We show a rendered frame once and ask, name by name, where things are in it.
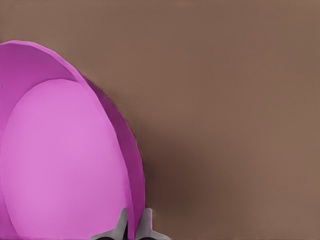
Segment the pink plate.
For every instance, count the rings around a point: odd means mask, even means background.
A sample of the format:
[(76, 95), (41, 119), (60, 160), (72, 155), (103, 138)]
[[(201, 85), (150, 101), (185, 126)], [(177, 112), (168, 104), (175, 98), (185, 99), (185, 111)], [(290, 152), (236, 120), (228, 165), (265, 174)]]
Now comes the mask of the pink plate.
[(132, 240), (145, 207), (135, 138), (111, 100), (39, 44), (0, 43), (0, 240)]

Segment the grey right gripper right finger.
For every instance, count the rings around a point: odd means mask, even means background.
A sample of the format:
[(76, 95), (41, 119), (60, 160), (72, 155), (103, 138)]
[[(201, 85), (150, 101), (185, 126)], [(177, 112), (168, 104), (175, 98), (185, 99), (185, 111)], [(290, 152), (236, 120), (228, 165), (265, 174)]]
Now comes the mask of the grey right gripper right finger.
[(169, 236), (153, 230), (153, 212), (151, 208), (143, 210), (135, 240), (172, 240)]

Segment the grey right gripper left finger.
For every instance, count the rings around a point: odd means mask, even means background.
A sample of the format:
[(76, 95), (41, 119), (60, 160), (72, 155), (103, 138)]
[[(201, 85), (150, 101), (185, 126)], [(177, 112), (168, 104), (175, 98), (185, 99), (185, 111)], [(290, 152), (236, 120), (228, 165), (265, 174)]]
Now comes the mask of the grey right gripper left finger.
[(127, 240), (128, 239), (128, 213), (123, 208), (119, 214), (115, 227), (111, 230), (93, 235), (89, 240)]

